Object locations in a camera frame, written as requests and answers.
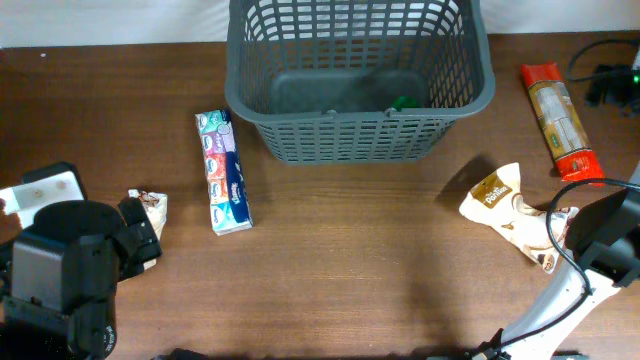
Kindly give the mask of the brown clear snack bag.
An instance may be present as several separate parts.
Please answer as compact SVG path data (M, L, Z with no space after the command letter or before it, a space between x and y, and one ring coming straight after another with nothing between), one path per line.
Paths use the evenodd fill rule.
M162 230L167 221L168 196L162 193L146 192L146 191L141 191L137 189L130 189L128 191L128 195L125 196L123 199L125 198L137 198L141 201L144 207L144 211L148 216L149 221L151 222L153 230L155 231L155 234L160 243ZM153 267L159 258L157 258L156 260L147 262L145 264L145 271Z

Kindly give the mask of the red spaghetti package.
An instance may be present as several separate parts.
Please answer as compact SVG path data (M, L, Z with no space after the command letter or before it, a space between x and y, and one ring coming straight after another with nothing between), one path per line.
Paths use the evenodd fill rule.
M604 178L556 63L520 66L538 126L565 182Z

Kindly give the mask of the green lid spice jar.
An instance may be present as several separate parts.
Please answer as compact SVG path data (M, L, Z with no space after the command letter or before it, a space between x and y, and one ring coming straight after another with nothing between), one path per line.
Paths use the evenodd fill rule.
M395 99L391 105L391 109L393 111L402 111L403 109L413 109L419 107L419 101L410 96L400 96Z

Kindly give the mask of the grey plastic shopping basket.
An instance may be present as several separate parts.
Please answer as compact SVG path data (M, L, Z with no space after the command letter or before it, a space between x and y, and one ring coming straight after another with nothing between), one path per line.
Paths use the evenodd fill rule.
M229 106L289 164L418 160L495 93L476 1L233 1L226 54Z

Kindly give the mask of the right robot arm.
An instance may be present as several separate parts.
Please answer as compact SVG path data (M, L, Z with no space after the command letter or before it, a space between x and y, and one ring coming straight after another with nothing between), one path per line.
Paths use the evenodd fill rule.
M591 311L639 278L639 178L605 177L556 64L520 71L566 185L540 211L524 202L520 167L511 163L476 184L459 211L492 227L553 278L476 359L550 359Z

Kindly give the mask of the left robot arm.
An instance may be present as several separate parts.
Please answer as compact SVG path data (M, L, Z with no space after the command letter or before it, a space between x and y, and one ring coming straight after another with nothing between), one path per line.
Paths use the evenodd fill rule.
M118 284L162 254L141 201L87 199L68 162L24 174L1 199L21 225L1 247L2 358L107 358Z

